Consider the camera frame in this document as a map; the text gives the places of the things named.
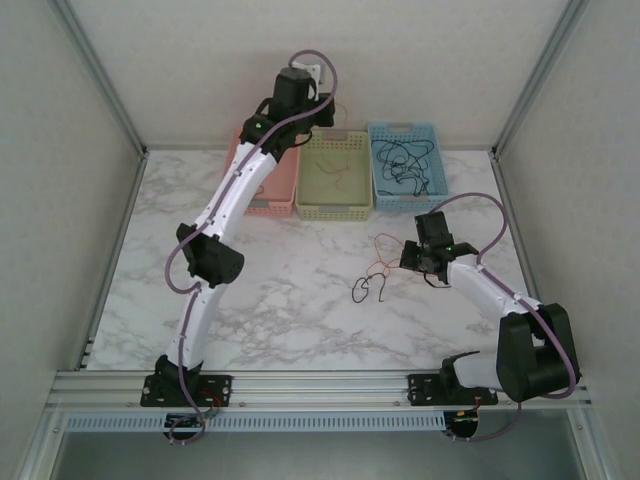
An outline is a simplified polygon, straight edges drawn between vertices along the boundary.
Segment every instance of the blue basket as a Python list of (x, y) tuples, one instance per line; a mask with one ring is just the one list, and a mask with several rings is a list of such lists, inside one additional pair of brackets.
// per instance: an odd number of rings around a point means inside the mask
[[(449, 184), (442, 164), (440, 145), (436, 136), (436, 129), (430, 123), (415, 124), (391, 124), (370, 123), (367, 126), (369, 141), (371, 142), (371, 164), (373, 166), (373, 188), (376, 210), (384, 211), (424, 211), (435, 207), (440, 202), (449, 198)], [(415, 196), (416, 183), (410, 180), (399, 184), (394, 178), (383, 177), (384, 164), (377, 159), (378, 153), (385, 146), (384, 142), (424, 142), (424, 145), (433, 144), (433, 148), (426, 157), (428, 168), (426, 177), (429, 180), (427, 193)], [(407, 146), (407, 148), (425, 147)]]

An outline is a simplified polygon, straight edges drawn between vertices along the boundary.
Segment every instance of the gray floor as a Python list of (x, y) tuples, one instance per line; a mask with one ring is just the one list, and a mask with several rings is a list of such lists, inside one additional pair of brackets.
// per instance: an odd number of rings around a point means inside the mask
[[(513, 413), (485, 412), (481, 431)], [(440, 432), (212, 433), (187, 446), (161, 434), (66, 434), (54, 479), (582, 479), (562, 412), (524, 412), (508, 435), (455, 443)]]

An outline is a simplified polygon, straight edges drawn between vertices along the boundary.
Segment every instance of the plastic basket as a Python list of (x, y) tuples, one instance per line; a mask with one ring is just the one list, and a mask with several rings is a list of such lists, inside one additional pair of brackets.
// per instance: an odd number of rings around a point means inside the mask
[(365, 221), (372, 207), (367, 132), (314, 130), (300, 152), (296, 192), (300, 218)]
[[(442, 163), (436, 129), (432, 124), (370, 123), (367, 126), (367, 130), (371, 141), (371, 164), (376, 210), (423, 211), (429, 210), (449, 198), (449, 184)], [(383, 164), (377, 159), (377, 155), (380, 149), (383, 148), (384, 143), (377, 142), (379, 140), (395, 142), (428, 140), (433, 143), (433, 149), (426, 158), (429, 165), (426, 170), (426, 176), (429, 179), (426, 194), (415, 196), (415, 183), (411, 181), (399, 184), (394, 178), (385, 179), (383, 177)]]
[[(233, 134), (233, 140), (227, 154), (227, 163), (224, 167), (225, 173), (233, 161), (236, 147), (240, 143), (241, 132), (242, 129), (238, 128)], [(293, 214), (299, 162), (300, 149), (290, 148), (287, 150), (273, 172), (262, 182), (258, 192), (245, 210), (245, 215), (290, 217)]]

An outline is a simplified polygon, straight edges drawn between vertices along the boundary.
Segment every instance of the pink basket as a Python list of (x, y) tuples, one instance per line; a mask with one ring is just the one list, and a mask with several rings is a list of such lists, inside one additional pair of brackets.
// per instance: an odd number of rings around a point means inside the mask
[[(227, 163), (224, 166), (225, 173), (233, 161), (236, 147), (240, 143), (241, 132), (242, 129), (238, 128), (233, 134), (233, 140), (227, 154)], [(290, 148), (287, 150), (273, 172), (260, 185), (258, 192), (244, 213), (261, 217), (290, 217), (293, 215), (299, 163), (300, 149)]]

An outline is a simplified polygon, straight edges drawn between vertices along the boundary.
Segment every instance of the white marble table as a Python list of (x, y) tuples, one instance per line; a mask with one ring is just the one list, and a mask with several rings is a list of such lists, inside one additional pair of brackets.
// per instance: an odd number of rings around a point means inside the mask
[[(151, 153), (88, 369), (152, 370), (164, 353), (185, 301), (164, 283), (165, 259), (178, 224), (190, 223), (215, 191), (224, 159), (225, 152)], [(445, 152), (444, 159), (453, 193), (497, 195), (485, 152)], [(445, 212), (456, 240), (478, 248), (500, 226), (499, 212), (483, 200), (460, 200)], [(245, 217), (234, 244), (245, 268), (220, 303), (204, 368), (424, 369), (455, 353), (495, 350), (497, 330), (471, 302), (412, 272), (393, 271), (383, 303), (377, 291), (361, 304), (351, 300), (354, 281), (377, 259), (374, 236), (417, 239), (414, 215), (372, 212), (366, 223)], [(393, 241), (382, 245), (387, 260), (399, 256)], [(485, 258), (524, 291), (509, 234)], [(173, 272), (186, 284), (183, 258)]]

